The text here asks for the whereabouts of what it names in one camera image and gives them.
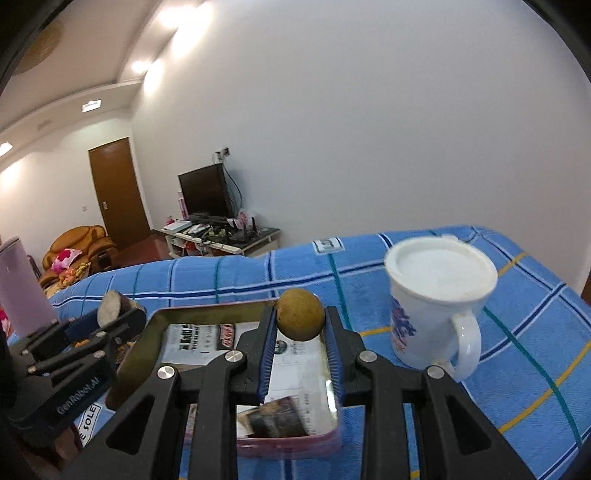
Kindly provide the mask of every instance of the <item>pink tumbler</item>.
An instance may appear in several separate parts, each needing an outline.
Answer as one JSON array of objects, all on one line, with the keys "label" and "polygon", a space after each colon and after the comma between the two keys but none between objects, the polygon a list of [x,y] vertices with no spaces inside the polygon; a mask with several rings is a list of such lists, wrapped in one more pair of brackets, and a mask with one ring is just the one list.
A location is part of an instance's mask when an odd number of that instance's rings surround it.
[{"label": "pink tumbler", "polygon": [[57,318],[17,236],[0,245],[0,305],[19,337]]}]

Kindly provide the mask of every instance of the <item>black television screen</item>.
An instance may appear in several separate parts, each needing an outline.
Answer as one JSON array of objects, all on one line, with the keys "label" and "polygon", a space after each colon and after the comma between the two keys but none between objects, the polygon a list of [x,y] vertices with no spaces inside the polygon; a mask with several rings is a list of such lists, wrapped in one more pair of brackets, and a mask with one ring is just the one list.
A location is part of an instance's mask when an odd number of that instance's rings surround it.
[{"label": "black television screen", "polygon": [[178,176],[189,214],[208,213],[233,217],[226,177],[220,163]]}]

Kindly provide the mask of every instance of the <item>blue cloth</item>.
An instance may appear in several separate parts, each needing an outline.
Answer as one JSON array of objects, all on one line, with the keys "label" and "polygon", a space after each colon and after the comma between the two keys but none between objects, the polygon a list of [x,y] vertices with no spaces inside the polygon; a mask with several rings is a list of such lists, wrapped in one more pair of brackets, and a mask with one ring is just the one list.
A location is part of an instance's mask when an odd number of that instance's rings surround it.
[{"label": "blue cloth", "polygon": [[[155,262],[94,275],[56,294],[51,302],[65,320],[97,308],[103,294],[114,289],[144,305],[150,315],[170,306],[269,299],[288,288],[302,287],[318,295],[324,305],[337,306],[346,327],[368,332],[363,337],[368,349],[401,365],[384,331],[391,305],[384,255],[402,239],[444,233],[481,249],[502,271],[497,289],[478,317],[480,365],[464,385],[493,424],[502,427],[536,477],[556,480],[574,458],[577,442],[591,431],[591,355],[586,355],[591,345],[591,310],[531,257],[504,268],[522,249],[497,232],[471,226],[386,232],[324,240],[261,258],[188,257]],[[371,332],[376,329],[381,333]],[[545,394],[551,387],[554,391]],[[97,426],[108,417],[103,409]],[[410,411],[407,421],[412,432]],[[358,479],[363,408],[346,409],[344,422],[343,447],[338,453],[294,461],[240,459],[240,479]],[[411,470],[416,471],[412,437],[409,444]]]}]

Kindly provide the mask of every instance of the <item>white ceramic cup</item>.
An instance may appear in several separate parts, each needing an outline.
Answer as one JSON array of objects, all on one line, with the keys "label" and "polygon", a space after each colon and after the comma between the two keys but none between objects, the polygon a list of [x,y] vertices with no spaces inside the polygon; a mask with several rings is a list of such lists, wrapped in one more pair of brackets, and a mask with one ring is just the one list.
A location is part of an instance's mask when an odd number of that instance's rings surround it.
[{"label": "white ceramic cup", "polygon": [[476,315],[498,279],[492,261],[449,235],[403,240],[388,251],[384,264],[396,356],[417,369],[440,365],[456,381],[468,377],[482,346]]}]

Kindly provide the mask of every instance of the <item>yellow stripe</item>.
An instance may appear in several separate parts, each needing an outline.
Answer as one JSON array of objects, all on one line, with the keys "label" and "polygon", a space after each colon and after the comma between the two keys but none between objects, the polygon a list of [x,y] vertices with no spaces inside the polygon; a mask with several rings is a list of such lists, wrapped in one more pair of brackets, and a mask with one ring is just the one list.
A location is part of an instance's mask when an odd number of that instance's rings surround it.
[{"label": "yellow stripe", "polygon": [[505,275],[511,267],[513,267],[519,260],[521,260],[525,257],[527,257],[527,253],[521,252],[513,260],[511,260],[509,263],[507,263],[507,265],[505,265],[503,268],[501,268],[499,270],[499,276]]},{"label": "yellow stripe", "polygon": [[373,330],[366,330],[364,332],[361,332],[360,335],[362,337],[367,337],[368,335],[377,335],[378,333],[386,333],[390,331],[390,327],[381,327],[381,328],[376,328]]},{"label": "yellow stripe", "polygon": [[[558,377],[558,379],[556,380],[556,386],[558,387],[560,384],[562,384],[564,382],[564,380],[566,380],[569,375],[573,372],[574,368],[581,363],[581,360],[585,357],[585,355],[587,355],[587,353],[589,352],[589,350],[591,349],[591,342],[588,342],[587,345],[585,345],[583,347],[583,349],[580,351],[580,353],[577,355],[577,358],[575,358],[573,360],[573,363],[571,363],[569,365],[569,367],[563,372],[562,375],[560,375]],[[517,425],[521,420],[523,420],[524,418],[526,418],[528,415],[530,415],[536,408],[538,408],[540,405],[542,405],[542,403],[544,403],[546,400],[548,400],[548,398],[550,398],[550,396],[552,395],[552,389],[548,389],[546,390],[542,396],[540,398],[538,398],[535,402],[533,402],[529,407],[527,407],[524,411],[522,411],[519,415],[517,415],[513,420],[508,421],[507,423],[505,423],[500,429],[499,432],[501,433],[505,433],[507,430],[509,430],[511,427],[514,427],[515,425]]]}]

